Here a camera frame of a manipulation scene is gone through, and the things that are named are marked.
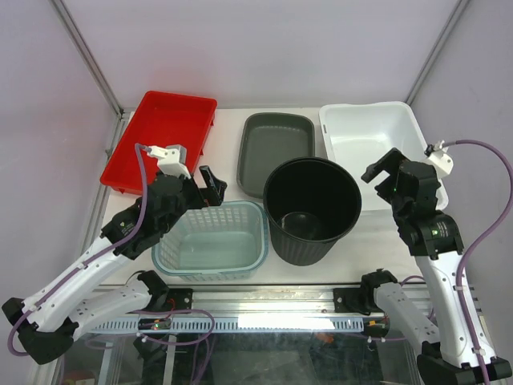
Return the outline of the large white plastic container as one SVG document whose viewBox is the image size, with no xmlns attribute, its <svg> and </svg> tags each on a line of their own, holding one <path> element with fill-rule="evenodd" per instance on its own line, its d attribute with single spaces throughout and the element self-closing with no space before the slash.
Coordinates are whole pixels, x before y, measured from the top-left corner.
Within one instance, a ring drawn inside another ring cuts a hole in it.
<svg viewBox="0 0 513 385">
<path fill-rule="evenodd" d="M 412 109 L 403 102 L 325 105 L 319 110 L 319 120 L 327 158 L 356 180 L 364 211 L 390 209 L 374 190 L 387 174 L 367 184 L 361 179 L 367 166 L 391 148 L 410 160 L 426 159 L 427 143 Z"/>
</svg>

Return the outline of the light blue perforated basket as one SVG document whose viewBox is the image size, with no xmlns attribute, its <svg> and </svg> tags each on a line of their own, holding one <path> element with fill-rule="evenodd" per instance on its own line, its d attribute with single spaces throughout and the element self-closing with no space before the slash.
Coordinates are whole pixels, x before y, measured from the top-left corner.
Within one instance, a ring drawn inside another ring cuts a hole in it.
<svg viewBox="0 0 513 385">
<path fill-rule="evenodd" d="M 186 282 L 248 279 L 268 254 L 268 220 L 251 201 L 188 210 L 151 249 L 158 271 Z"/>
</svg>

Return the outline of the dark grey plastic tub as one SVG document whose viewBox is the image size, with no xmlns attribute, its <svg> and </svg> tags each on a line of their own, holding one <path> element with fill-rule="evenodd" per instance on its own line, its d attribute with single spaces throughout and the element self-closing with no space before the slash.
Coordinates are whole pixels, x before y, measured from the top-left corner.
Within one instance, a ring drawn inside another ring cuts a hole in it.
<svg viewBox="0 0 513 385">
<path fill-rule="evenodd" d="M 275 168 L 288 160 L 314 155 L 314 124 L 310 119 L 282 112 L 253 114 L 244 123 L 237 183 L 246 195 L 261 199 Z"/>
</svg>

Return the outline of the black ribbed bucket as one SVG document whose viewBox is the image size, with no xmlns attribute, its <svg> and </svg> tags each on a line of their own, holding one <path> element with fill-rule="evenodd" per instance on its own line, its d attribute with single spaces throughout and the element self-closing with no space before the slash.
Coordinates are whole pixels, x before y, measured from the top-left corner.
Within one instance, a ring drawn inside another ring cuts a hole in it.
<svg viewBox="0 0 513 385">
<path fill-rule="evenodd" d="M 319 157 L 288 160 L 271 172 L 263 203 L 272 246 L 285 262 L 319 262 L 357 224 L 362 195 L 340 165 Z"/>
</svg>

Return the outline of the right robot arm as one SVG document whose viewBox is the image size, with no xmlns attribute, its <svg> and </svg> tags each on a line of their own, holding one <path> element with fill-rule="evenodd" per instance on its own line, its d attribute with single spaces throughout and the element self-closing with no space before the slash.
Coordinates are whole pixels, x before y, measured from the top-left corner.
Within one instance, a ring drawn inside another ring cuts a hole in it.
<svg viewBox="0 0 513 385">
<path fill-rule="evenodd" d="M 388 270 L 362 276 L 357 303 L 362 314 L 382 310 L 414 349 L 425 384 L 489 384 L 512 376 L 511 364 L 487 340 L 463 268 L 463 240 L 455 220 L 438 210 L 439 174 L 452 167 L 447 155 L 435 163 L 406 158 L 392 148 L 367 167 L 362 180 L 388 176 L 375 188 L 389 203 L 399 237 L 422 273 L 436 320 L 406 296 Z"/>
</svg>

